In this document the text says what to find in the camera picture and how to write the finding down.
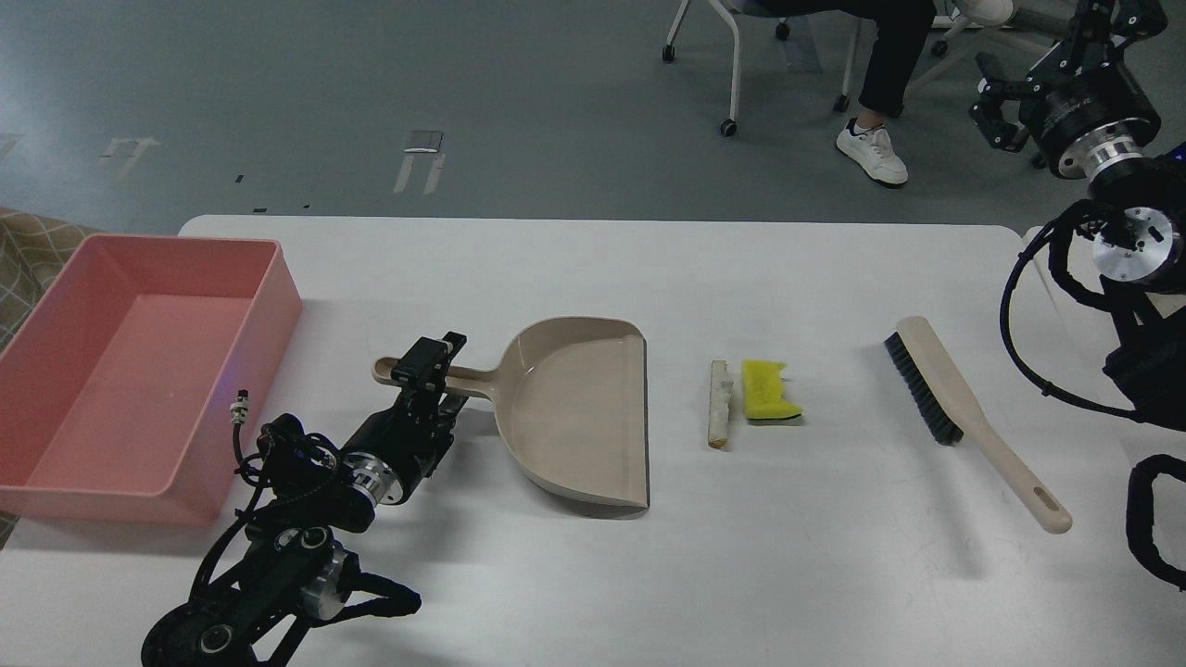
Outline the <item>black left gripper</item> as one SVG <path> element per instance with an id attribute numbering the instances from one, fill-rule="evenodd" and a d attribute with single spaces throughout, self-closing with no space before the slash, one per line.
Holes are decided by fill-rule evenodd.
<path id="1" fill-rule="evenodd" d="M 452 364 L 467 342 L 457 331 L 420 338 L 390 369 L 390 379 L 404 388 L 397 401 L 347 439 L 342 452 L 350 481 L 374 506 L 404 503 L 452 447 L 461 398 L 436 387 L 463 390 Z"/>

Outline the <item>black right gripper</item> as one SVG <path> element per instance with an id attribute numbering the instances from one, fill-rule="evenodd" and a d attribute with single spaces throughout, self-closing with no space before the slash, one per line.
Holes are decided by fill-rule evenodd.
<path id="1" fill-rule="evenodd" d="M 1124 63 L 1131 44 L 1162 33 L 1159 1 L 1079 1 L 1065 28 L 1025 80 L 1008 80 L 995 55 L 969 115 L 994 150 L 1037 144 L 1060 179 L 1093 179 L 1142 150 L 1162 121 Z"/>

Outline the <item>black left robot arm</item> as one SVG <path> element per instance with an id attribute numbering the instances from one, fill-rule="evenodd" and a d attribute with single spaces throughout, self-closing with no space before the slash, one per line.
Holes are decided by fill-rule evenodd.
<path id="1" fill-rule="evenodd" d="M 465 398 L 446 396 L 446 376 L 465 343 L 453 331 L 419 339 L 385 371 L 397 400 L 342 447 L 292 414 L 266 423 L 259 451 L 238 459 L 253 497 L 208 551 L 189 599 L 152 625 L 141 663 L 283 666 L 317 625 L 417 612 L 415 591 L 365 573 L 334 532 L 361 535 L 377 507 L 410 498 L 449 451 Z M 256 641 L 283 618 L 287 633 L 260 659 Z"/>

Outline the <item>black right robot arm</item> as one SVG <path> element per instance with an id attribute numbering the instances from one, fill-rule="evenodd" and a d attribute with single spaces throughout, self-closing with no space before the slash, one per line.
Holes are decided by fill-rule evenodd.
<path id="1" fill-rule="evenodd" d="M 978 101 L 969 117 L 991 148 L 1016 153 L 1034 141 L 1060 179 L 1085 179 L 1088 195 L 1041 227 L 1005 282 L 999 309 L 1005 350 L 1044 396 L 1131 423 L 1185 427 L 1182 309 L 1165 315 L 1153 296 L 1182 296 L 1182 146 L 1147 157 L 1161 119 L 1124 64 L 1131 44 L 1160 34 L 1158 1 L 1079 1 L 1059 42 L 1025 80 L 1008 80 L 995 55 L 978 53 Z M 1010 299 L 1024 265 L 1047 250 L 1052 279 L 1088 309 L 1111 317 L 1118 345 L 1104 374 L 1129 401 L 1110 407 L 1038 375 L 1014 347 Z"/>

